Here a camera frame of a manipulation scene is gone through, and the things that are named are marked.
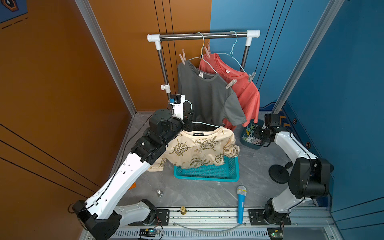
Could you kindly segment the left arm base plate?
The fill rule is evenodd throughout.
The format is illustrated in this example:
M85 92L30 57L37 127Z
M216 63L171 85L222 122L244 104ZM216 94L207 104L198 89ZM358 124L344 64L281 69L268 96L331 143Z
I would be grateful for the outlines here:
M169 209L157 209L155 214L150 214L150 219L144 222L135 222L129 224L129 226L155 226L162 225L167 226L170 220L170 210Z

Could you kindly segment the right green circuit board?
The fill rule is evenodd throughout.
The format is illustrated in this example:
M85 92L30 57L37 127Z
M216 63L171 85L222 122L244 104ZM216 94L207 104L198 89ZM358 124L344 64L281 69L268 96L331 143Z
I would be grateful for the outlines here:
M282 229L267 228L268 236L271 240L283 240L284 231Z

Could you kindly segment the beige clothespin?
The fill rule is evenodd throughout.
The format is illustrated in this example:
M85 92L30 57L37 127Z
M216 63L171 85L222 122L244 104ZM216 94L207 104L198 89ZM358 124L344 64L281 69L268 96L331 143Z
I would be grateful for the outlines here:
M185 66L187 59L186 59L186 54L185 54L185 49L182 49L182 53L179 54L179 57L181 59L182 64Z

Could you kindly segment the left green circuit board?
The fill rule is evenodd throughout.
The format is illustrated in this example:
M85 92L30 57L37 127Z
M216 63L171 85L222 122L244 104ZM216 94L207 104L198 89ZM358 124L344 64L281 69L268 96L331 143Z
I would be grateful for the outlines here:
M143 240L160 239L162 236L162 230L157 228L141 228L139 229L138 238Z

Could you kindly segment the dark teal clothespin bin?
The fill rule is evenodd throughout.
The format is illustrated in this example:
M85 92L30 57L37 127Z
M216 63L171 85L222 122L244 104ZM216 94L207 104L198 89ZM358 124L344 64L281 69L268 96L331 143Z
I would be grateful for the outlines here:
M246 127L244 127L240 141L241 143L251 149L257 150L262 147L262 140L258 138L258 134L264 125L263 120L258 120L257 123L251 121Z

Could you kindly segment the grey garment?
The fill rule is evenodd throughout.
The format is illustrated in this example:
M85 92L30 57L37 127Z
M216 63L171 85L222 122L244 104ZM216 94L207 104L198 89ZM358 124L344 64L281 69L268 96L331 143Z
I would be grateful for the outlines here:
M193 121L217 126L228 120L233 126L246 122L246 116L236 93L226 89L219 74L200 71L189 61L178 65L178 93L193 104Z

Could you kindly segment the aluminium front rail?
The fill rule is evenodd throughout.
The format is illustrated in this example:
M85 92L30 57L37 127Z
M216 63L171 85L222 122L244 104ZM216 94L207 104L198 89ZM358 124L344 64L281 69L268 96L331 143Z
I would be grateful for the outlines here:
M165 227L188 227L188 228L231 228L238 224L238 208L236 207L197 207L187 208L187 213L181 215L180 208L168 208L170 210L169 224ZM252 226L249 219L249 209L244 208L244 227L278 227L279 225ZM314 206L294 208L289 214L292 224L289 227L298 228L327 228L335 227L336 224L327 210Z

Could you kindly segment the pink clothespin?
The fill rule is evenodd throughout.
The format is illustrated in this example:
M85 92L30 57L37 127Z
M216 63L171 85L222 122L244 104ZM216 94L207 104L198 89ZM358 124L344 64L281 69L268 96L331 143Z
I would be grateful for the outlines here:
M204 46L204 51L205 51L205 54L207 55L207 57L210 58L210 57L211 57L210 43L207 43L207 44Z

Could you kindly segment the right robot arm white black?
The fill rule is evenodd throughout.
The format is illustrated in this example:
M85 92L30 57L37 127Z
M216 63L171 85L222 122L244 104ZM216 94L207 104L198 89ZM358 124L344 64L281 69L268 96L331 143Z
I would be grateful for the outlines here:
M278 114L266 114L264 126L257 127L255 134L264 147L275 143L290 159L285 166L272 165L269 168L271 179L279 184L288 184L288 187L267 201L262 213L267 224L280 224L293 208L329 194L334 166L306 150L293 133L280 125Z

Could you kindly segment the small brass weight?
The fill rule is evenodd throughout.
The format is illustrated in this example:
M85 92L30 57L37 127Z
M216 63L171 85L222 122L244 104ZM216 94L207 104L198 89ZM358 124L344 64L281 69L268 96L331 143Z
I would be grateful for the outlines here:
M186 207L182 206L182 207L180 208L180 213L181 213L181 215L185 215L185 214L187 213L187 209L186 209Z

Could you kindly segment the white clothespin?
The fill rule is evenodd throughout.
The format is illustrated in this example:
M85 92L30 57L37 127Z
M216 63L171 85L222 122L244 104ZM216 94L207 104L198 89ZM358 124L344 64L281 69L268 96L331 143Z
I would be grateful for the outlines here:
M237 79L233 79L231 80L227 85L226 85L226 89L229 89L231 88L233 85L235 85L237 83Z

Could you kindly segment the white wire hanger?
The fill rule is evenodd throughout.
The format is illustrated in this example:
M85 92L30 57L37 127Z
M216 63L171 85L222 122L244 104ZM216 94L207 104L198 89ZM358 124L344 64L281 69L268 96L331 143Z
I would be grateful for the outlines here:
M209 67L210 67L210 68L217 74L217 71L210 65L209 62L207 62L207 61L204 59L203 49L204 49L204 47L205 47L205 38L204 38L204 35L203 35L202 33L198 32L198 34L201 35L201 37L202 37L202 39L203 39L203 45L202 45L202 48L201 48L201 55L200 55L200 57L195 57L195 58L189 59L189 61L199 58L199 59L201 59L203 62L207 63L207 65L209 65Z

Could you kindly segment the orange rectangular tag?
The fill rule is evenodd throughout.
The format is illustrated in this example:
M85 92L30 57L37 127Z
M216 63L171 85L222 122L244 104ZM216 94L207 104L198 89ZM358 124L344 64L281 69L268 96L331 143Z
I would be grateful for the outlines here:
M133 184L131 185L131 187L129 188L129 190L134 189L136 186L137 186L136 183L133 183Z

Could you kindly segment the light green wire hanger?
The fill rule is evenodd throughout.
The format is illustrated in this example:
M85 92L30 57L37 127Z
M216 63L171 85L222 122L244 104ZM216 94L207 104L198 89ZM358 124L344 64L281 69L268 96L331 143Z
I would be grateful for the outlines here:
M234 48L235 48L235 46L236 46L236 44L238 42L238 39L239 39L238 38L238 34L237 34L236 31L231 31L231 33L235 34L235 37L236 37L236 40L235 40L235 42L232 45L231 51L229 53L217 53L217 55L227 55L227 56L230 56L239 65L240 71L245 73L246 71L244 70L244 67L242 66L242 64L234 57Z

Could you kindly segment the green circuit board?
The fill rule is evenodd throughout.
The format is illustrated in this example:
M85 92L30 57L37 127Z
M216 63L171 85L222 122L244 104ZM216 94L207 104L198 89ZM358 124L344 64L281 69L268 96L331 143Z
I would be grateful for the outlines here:
M138 238L143 240L160 239L162 236L162 230L157 228L141 228L139 229Z
M284 231L282 229L267 228L268 236L271 240L283 240Z

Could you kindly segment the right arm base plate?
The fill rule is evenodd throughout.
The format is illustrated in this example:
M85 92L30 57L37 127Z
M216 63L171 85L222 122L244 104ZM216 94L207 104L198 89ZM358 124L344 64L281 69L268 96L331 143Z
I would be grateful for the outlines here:
M252 226L266 226L266 225L284 225L290 226L292 224L289 213L277 213L273 212L267 214L262 209L249 209L249 219Z

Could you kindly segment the blue toy microphone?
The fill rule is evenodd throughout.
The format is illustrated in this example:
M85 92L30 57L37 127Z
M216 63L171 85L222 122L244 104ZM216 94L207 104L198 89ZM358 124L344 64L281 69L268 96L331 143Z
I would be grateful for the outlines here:
M245 204L245 198L247 195L246 187L238 186L237 194L238 194L238 224L242 225L243 219L244 219L244 204Z

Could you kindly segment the teal plastic laundry basket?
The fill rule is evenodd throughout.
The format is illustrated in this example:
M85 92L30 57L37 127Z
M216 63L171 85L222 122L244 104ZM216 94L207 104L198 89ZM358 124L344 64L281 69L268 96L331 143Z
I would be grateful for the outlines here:
M237 182L240 178L238 157L224 157L224 160L225 164L221 166L209 165L186 170L174 167L174 176L181 180Z

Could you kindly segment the grey clothespin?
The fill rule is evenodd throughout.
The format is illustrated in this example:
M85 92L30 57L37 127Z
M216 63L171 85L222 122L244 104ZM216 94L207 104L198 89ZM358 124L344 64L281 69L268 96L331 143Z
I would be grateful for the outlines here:
M253 82L255 76L256 76L256 72L253 72L252 74L250 74L250 75L249 75L248 82L249 82L249 83Z

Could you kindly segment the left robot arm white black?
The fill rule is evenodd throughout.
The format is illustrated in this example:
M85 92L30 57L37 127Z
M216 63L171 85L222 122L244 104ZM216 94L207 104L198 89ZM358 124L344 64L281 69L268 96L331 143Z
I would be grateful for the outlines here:
M193 129L194 111L176 117L170 110L157 110L149 118L149 127L131 148L126 159L111 178L86 201L77 201L69 208L96 240L107 240L120 226L132 223L150 225L157 208L147 199L136 204L118 203L136 180L166 151L169 143L183 130Z

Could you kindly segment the red t-shirt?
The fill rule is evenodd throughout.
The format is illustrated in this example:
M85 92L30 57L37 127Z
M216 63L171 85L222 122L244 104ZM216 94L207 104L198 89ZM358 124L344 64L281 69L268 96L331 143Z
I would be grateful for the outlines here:
M249 81L247 73L231 68L223 62L218 54L204 54L203 59L200 61L199 70L210 74L218 73L226 83L237 80L232 86L232 90L236 93L247 119L243 123L243 127L247 127L250 122L255 124L258 122L260 93L255 84Z

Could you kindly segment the beige patterned cloth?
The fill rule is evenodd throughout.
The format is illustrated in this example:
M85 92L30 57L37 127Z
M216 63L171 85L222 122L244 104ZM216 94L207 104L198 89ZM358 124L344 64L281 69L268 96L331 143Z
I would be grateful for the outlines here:
M220 127L210 132L182 131L148 171L161 172L166 162L182 169L222 166L225 157L235 158L239 153L240 147L236 145L235 135L230 129Z

